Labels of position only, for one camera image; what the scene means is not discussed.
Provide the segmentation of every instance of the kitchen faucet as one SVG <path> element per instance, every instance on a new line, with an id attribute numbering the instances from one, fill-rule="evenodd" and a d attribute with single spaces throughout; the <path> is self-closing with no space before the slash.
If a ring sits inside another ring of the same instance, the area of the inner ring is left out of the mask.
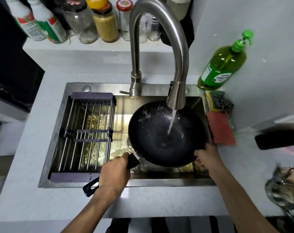
<path id="1" fill-rule="evenodd" d="M 185 86 L 189 68 L 188 45 L 180 23 L 169 7 L 160 0 L 137 0 L 131 11 L 129 23 L 132 58 L 131 86 L 130 92 L 120 91 L 120 93 L 128 94 L 130 97 L 141 94 L 139 28 L 141 16 L 144 12 L 154 15 L 159 20 L 172 45 L 175 76 L 167 105 L 173 110 L 182 109 L 186 103 Z"/>

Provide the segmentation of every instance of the water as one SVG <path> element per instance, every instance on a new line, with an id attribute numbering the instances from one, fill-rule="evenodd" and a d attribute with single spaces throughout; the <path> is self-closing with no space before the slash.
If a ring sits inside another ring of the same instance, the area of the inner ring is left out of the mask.
<path id="1" fill-rule="evenodd" d="M 172 126 L 173 126 L 173 122 L 174 122 L 174 119 L 175 119 L 175 115 L 176 115 L 176 111 L 177 110 L 173 110 L 173 112 L 172 112 L 172 118 L 171 118 L 170 126 L 168 127 L 168 135 L 171 132 L 171 129 L 172 129 Z"/>

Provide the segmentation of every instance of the white countertop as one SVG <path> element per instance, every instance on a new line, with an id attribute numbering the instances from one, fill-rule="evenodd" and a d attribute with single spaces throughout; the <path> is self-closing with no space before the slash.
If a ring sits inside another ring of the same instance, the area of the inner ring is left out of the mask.
<path id="1" fill-rule="evenodd" d="M 144 83 L 167 84 L 169 75 L 143 76 Z M 189 75 L 188 84 L 198 76 Z M 67 82 L 129 83 L 130 74 L 46 73 L 0 196 L 1 221 L 68 220 L 87 204 L 82 188 L 43 189 L 38 182 Z M 283 149 L 261 151 L 253 133 L 236 134 L 236 147 L 219 146 L 220 155 L 259 211 L 281 215 L 264 191 L 277 163 L 294 166 Z M 130 187 L 104 217 L 227 215 L 217 187 Z"/>

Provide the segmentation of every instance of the hand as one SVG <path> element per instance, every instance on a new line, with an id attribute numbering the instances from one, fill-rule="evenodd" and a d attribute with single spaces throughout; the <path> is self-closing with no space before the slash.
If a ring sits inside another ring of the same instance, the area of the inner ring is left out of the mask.
<path id="1" fill-rule="evenodd" d="M 130 171 L 126 169 L 128 157 L 129 153 L 126 152 L 121 157 L 115 157 L 102 166 L 98 190 L 105 189 L 108 198 L 117 198 L 130 179 Z"/>
<path id="2" fill-rule="evenodd" d="M 205 150 L 195 150 L 194 156 L 198 157 L 195 163 L 199 166 L 204 165 L 209 171 L 225 166 L 216 146 L 208 143 L 205 145 Z"/>

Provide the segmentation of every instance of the faucet handle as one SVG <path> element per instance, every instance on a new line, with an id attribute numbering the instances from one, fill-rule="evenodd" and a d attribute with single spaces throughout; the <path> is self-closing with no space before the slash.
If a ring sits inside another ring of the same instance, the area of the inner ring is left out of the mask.
<path id="1" fill-rule="evenodd" d="M 119 91 L 119 93 L 126 94 L 126 95 L 131 95 L 131 93 L 125 92 L 125 91 Z"/>

